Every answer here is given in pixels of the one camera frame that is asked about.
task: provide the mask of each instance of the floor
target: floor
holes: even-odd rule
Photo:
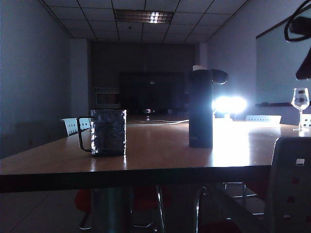
[[[193,202],[200,185],[172,185],[172,205],[165,209],[168,233],[193,232]],[[233,187],[230,194],[240,193]],[[74,207],[76,190],[0,194],[0,233],[79,233],[83,213]],[[248,201],[253,212],[262,211],[260,200]],[[202,223],[222,219],[212,200],[203,201]],[[150,212],[136,212],[138,222],[146,222]]]

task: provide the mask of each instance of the mug handle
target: mug handle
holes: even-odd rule
[[[81,118],[90,118],[88,116],[81,116],[77,118],[77,127],[78,127],[78,136],[79,136],[79,146],[82,150],[86,151],[86,152],[91,152],[91,149],[84,149],[83,147],[83,142],[82,142],[82,134],[81,134],[81,128],[80,128],[80,119]]]

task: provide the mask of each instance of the conference table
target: conference table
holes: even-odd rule
[[[126,128],[124,156],[93,157],[79,148],[78,135],[72,135],[4,158],[0,192],[92,188],[92,213],[98,217],[93,218],[98,226],[94,232],[101,232],[100,227],[123,232],[124,213],[100,213],[109,203],[125,204],[122,187],[258,181],[269,173],[277,138],[311,136],[310,132],[293,131],[296,126],[292,125],[216,119],[213,148],[191,148],[187,122],[140,124]],[[89,130],[83,132],[83,138],[89,141]],[[108,214],[118,221],[103,226],[100,218]]]

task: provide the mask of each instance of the bright light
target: bright light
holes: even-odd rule
[[[230,113],[240,113],[247,106],[247,103],[241,97],[232,97],[230,98]]]
[[[215,112],[240,113],[246,108],[246,101],[241,97],[219,97],[213,103]]]
[[[215,111],[220,112],[220,113],[228,113],[228,108],[229,108],[229,97],[219,97],[218,99],[215,100],[213,108]]]

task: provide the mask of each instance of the white chair backrest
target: white chair backrest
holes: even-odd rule
[[[65,123],[68,136],[78,133],[77,118],[65,118],[61,120]],[[90,128],[90,118],[80,119],[80,125],[81,130]]]
[[[304,127],[311,127],[311,114],[303,114],[301,116],[301,121]]]
[[[264,220],[272,233],[311,232],[311,137],[276,141]]]
[[[246,121],[261,121],[261,122],[270,122],[274,124],[279,124],[282,116],[273,116],[273,115],[248,115],[246,116]]]

